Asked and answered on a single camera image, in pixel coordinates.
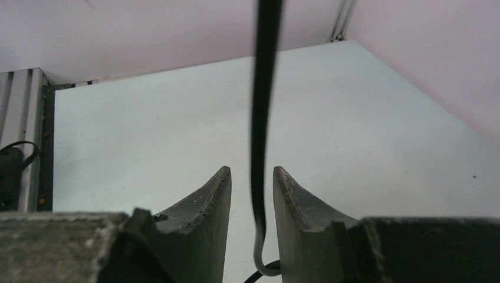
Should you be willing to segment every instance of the metal profile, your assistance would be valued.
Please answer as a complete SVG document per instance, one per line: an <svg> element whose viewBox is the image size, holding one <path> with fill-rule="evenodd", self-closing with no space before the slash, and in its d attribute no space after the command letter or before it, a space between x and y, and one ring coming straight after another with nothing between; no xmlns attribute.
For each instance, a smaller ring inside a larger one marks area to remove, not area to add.
<svg viewBox="0 0 500 283"><path fill-rule="evenodd" d="M347 27L354 13L358 0L341 0L338 5L330 41L342 41L346 38Z"/></svg>
<svg viewBox="0 0 500 283"><path fill-rule="evenodd" d="M21 140L41 144L42 85L46 79L39 68L0 74L0 148ZM24 156L31 146L19 146ZM22 173L18 210L36 211L40 159Z"/></svg>

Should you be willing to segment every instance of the white tabletop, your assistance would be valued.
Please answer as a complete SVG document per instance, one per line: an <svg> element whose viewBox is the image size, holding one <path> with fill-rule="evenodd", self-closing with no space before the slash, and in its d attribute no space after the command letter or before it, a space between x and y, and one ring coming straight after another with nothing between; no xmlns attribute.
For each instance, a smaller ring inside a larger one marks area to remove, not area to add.
<svg viewBox="0 0 500 283"><path fill-rule="evenodd" d="M54 211L156 213L228 165L224 282L242 282L251 71L242 58L57 91ZM280 53L271 113L265 261L278 258L275 165L355 218L500 216L500 150L354 41Z"/></svg>

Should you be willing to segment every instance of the white wall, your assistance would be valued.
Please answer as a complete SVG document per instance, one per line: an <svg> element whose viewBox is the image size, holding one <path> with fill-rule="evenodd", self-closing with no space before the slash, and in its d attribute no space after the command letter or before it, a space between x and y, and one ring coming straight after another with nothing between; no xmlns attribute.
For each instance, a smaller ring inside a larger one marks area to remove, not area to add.
<svg viewBox="0 0 500 283"><path fill-rule="evenodd" d="M500 146L499 13L498 0L361 0L347 36Z"/></svg>
<svg viewBox="0 0 500 283"><path fill-rule="evenodd" d="M326 42L339 0L287 0L282 47ZM0 73L41 67L53 83L249 56L254 0L3 0Z"/></svg>

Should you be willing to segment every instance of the vertical black cable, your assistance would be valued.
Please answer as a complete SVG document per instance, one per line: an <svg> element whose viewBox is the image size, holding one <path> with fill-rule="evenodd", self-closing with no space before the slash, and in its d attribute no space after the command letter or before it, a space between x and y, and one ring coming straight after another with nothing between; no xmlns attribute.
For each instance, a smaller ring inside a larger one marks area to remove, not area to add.
<svg viewBox="0 0 500 283"><path fill-rule="evenodd" d="M266 276L280 274L279 268L268 268L264 265L262 249L266 234L264 171L267 124L281 10L282 0L259 0L252 104L250 185L256 225L254 261L257 270Z"/></svg>

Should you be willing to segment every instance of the white table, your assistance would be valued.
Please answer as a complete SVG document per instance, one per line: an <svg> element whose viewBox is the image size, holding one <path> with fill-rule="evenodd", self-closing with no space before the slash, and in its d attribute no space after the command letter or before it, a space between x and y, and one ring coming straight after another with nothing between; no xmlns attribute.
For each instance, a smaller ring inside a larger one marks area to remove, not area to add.
<svg viewBox="0 0 500 283"><path fill-rule="evenodd" d="M58 91L54 211L156 213L228 165L224 282L242 282L251 71L242 58ZM271 112L265 261L278 258L275 165L355 218L500 216L500 150L354 41L282 52Z"/></svg>

